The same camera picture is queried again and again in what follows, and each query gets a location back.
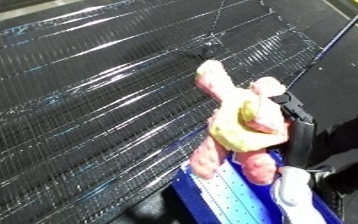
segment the wire mesh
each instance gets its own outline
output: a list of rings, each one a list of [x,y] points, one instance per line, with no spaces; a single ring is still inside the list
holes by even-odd
[[[208,43],[239,86],[319,49],[263,1],[220,5],[101,2],[0,30],[0,223],[106,223],[166,186],[217,106],[193,83]]]

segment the blue tray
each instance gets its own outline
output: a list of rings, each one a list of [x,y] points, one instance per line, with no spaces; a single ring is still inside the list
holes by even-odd
[[[208,181],[193,175],[188,164],[184,164],[172,185],[197,223],[283,223],[282,214],[270,197],[270,186],[248,182],[230,158]],[[313,202],[327,224],[342,223],[316,195]]]

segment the metal grating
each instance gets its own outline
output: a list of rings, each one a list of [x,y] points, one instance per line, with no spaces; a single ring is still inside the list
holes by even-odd
[[[166,186],[216,107],[193,84],[206,43],[238,85],[288,81],[319,49],[261,1],[220,5],[115,1],[0,30],[0,223],[106,223]]]

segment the plush animal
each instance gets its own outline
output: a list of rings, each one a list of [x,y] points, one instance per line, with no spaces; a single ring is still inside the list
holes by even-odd
[[[208,119],[208,135],[190,156],[192,171],[203,179],[213,178],[229,153],[254,184],[270,184],[276,162],[266,148],[288,140],[288,125],[280,106],[269,97],[285,92],[273,77],[251,82],[249,88],[235,87],[223,64],[204,62],[196,72],[196,85],[220,102]]]

